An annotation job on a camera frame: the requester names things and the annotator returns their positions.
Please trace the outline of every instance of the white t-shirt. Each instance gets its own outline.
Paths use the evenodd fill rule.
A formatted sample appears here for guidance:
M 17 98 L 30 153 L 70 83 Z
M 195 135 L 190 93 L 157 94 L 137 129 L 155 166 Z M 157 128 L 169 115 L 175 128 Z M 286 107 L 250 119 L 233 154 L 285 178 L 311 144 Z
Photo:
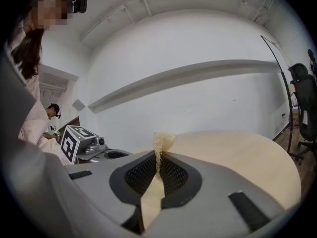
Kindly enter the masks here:
M 48 129 L 46 130 L 46 133 L 49 135 L 53 135 L 55 131 L 56 131 L 55 119 L 51 118 L 49 119 L 49 125 L 48 125 Z

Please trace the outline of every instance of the wooden table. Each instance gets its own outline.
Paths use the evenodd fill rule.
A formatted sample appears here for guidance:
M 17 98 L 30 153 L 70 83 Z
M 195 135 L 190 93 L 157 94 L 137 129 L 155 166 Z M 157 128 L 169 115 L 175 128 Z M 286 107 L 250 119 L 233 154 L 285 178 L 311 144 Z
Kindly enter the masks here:
M 151 146 L 135 153 L 152 150 Z M 301 181 L 287 152 L 272 140 L 244 131 L 177 135 L 170 152 L 230 168 L 271 195 L 284 209 L 300 202 Z M 163 184 L 153 179 L 141 199 L 145 228 L 160 212 Z

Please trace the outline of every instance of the pink shirt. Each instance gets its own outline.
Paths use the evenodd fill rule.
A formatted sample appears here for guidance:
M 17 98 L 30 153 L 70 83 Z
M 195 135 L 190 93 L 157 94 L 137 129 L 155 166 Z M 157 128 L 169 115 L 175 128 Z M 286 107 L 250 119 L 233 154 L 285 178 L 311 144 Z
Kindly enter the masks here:
M 25 37 L 23 23 L 18 25 L 17 30 L 18 35 L 13 40 L 11 46 L 8 47 L 10 52 L 17 47 Z M 63 165 L 69 165 L 70 162 L 62 152 L 57 141 L 54 138 L 48 140 L 43 136 L 43 133 L 47 130 L 49 125 L 49 119 L 46 114 L 46 110 L 40 101 L 40 84 L 38 75 L 27 80 L 26 89 L 36 99 L 36 103 L 24 121 L 18 138 L 37 145 L 42 152 L 57 155 Z

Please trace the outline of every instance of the black office chair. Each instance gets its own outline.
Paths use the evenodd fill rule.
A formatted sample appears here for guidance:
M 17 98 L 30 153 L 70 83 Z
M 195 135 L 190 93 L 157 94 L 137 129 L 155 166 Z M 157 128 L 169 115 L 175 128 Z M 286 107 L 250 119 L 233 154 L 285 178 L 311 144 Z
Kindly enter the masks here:
M 317 162 L 317 87 L 316 81 L 312 75 L 308 74 L 306 67 L 297 63 L 288 69 L 293 80 L 291 84 L 295 86 L 295 96 L 298 101 L 300 120 L 300 134 L 308 142 L 298 142 L 298 147 L 301 145 L 307 148 L 301 151 L 298 155 L 303 155 L 312 151 Z

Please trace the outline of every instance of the wooden floor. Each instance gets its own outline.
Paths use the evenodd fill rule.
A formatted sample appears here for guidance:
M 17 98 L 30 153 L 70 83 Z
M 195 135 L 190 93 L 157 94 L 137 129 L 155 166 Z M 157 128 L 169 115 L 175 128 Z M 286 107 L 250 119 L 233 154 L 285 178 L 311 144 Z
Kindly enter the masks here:
M 276 143 L 279 144 L 281 147 L 287 151 L 288 147 L 288 140 L 289 140 L 289 130 L 287 129 L 284 134 L 281 134 L 277 139 Z M 305 148 L 305 146 L 301 146 L 300 148 L 297 148 L 297 143 L 298 141 L 304 141 L 302 136 L 299 133 L 298 127 L 294 128 L 293 130 L 293 137 L 292 137 L 292 145 L 291 145 L 291 153 L 297 154 L 301 150 Z M 308 152 L 303 155 L 304 160 L 302 160 L 301 165 L 299 165 L 298 162 L 294 163 L 297 167 L 299 176 L 301 178 L 301 184 L 302 184 L 302 200 L 305 198 L 307 195 L 315 177 L 316 177 L 316 172 L 314 171 L 316 162 L 315 158 L 312 152 Z

